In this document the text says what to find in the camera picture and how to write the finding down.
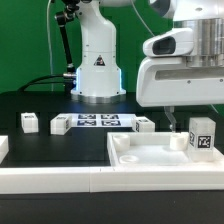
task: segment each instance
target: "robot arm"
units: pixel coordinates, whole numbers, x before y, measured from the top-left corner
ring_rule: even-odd
[[[63,2],[66,4],[63,24],[72,21],[76,15],[82,30],[82,64],[75,70],[76,86],[71,90],[72,99],[90,103],[122,100],[126,91],[121,87],[121,70],[116,64],[116,29],[101,15],[99,7],[126,6],[130,5],[131,1],[63,0]],[[59,24],[60,29],[64,29],[63,24]],[[67,43],[65,49],[68,49],[67,36],[64,39]],[[70,51],[66,54],[66,58],[67,70],[71,71],[74,66],[70,60]]]
[[[150,0],[171,31],[147,40],[137,101],[143,107],[224,103],[224,1]]]
[[[148,0],[149,5],[161,17],[172,19],[176,10],[177,0]]]

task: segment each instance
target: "green wall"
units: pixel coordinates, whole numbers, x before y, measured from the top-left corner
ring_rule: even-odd
[[[26,82],[50,74],[47,42],[46,12],[48,0],[1,0],[0,7],[0,92],[14,91]],[[148,6],[148,0],[137,0],[140,14],[157,35],[172,27],[172,22],[160,18]],[[51,5],[51,35],[54,74],[66,71],[66,62],[59,28],[54,20],[56,12],[63,10],[60,0]],[[117,28],[117,64],[123,72],[123,87],[136,90],[138,67],[144,58],[143,42],[150,34],[143,27],[131,6],[102,8],[104,17]],[[73,61],[81,63],[81,32],[79,21],[67,25]],[[32,87],[31,90],[50,90],[50,86]]]

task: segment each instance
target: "black surface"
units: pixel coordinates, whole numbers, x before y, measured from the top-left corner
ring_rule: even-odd
[[[8,134],[10,141],[2,167],[108,166],[106,134],[120,129],[73,128],[66,136],[50,136],[49,121],[57,113],[135,113],[153,120],[157,131],[169,127],[163,108],[143,109],[135,94],[121,103],[88,105],[62,93],[11,92],[0,94],[0,103],[0,134]],[[22,132],[21,112],[38,112],[39,134]],[[177,107],[175,117],[182,131],[192,116],[216,121],[215,144],[223,150],[223,117],[205,106]],[[223,202],[224,191],[0,195],[0,224],[223,224]]]

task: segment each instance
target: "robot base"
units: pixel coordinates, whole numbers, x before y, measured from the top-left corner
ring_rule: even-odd
[[[74,101],[81,101],[92,104],[107,104],[107,103],[116,103],[124,101],[126,99],[126,92],[110,97],[84,96],[80,94],[74,94],[73,92],[71,92],[71,97],[72,100]]]

